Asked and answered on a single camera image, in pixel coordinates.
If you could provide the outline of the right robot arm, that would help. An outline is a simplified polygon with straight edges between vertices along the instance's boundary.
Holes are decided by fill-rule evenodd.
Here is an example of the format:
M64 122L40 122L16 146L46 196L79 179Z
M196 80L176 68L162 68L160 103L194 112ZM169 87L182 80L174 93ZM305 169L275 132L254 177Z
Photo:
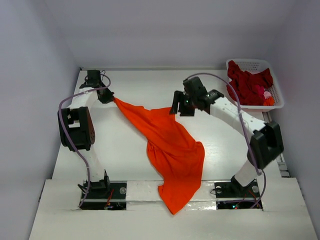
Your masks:
M280 125L251 116L216 89L207 91L197 76L186 78L182 84L184 90L173 94L171 115L194 116L195 110L205 111L243 135L248 147L247 160L230 183L231 192L242 196L265 167L283 153Z

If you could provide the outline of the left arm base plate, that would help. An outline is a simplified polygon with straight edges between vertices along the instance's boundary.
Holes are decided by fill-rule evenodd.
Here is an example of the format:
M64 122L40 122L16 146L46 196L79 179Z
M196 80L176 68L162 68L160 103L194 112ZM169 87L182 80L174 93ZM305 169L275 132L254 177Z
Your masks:
M80 206L82 210L122 211L127 208L127 182L112 181L110 186L100 182L91 182L89 192Z

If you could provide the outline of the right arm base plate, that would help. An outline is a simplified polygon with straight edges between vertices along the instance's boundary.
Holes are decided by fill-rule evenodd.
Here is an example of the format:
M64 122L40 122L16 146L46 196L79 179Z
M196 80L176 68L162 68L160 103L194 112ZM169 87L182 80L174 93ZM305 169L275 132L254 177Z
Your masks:
M218 210L263 209L260 189L256 180L240 190L234 189L233 186L230 181L214 183L210 194L215 196Z

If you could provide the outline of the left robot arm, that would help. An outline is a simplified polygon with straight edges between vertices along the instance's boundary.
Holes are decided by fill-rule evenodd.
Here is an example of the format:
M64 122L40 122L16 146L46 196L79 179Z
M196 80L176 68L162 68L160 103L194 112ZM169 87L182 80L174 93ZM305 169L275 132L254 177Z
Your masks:
M90 108L95 102L105 105L114 100L110 85L111 79L104 72L88 70L78 93L63 99L57 112L61 144L78 154L86 167L87 181L78 187L84 194L94 192L101 198L110 194L111 184L93 147L96 133Z

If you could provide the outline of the orange t shirt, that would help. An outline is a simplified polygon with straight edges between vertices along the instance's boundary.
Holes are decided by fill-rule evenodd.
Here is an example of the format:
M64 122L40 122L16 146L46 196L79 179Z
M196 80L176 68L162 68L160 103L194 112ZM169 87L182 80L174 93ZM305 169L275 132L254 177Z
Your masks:
M205 148L170 114L170 108L146 109L118 98L115 104L147 139L146 153L162 176L160 198L172 215L177 214L201 187Z

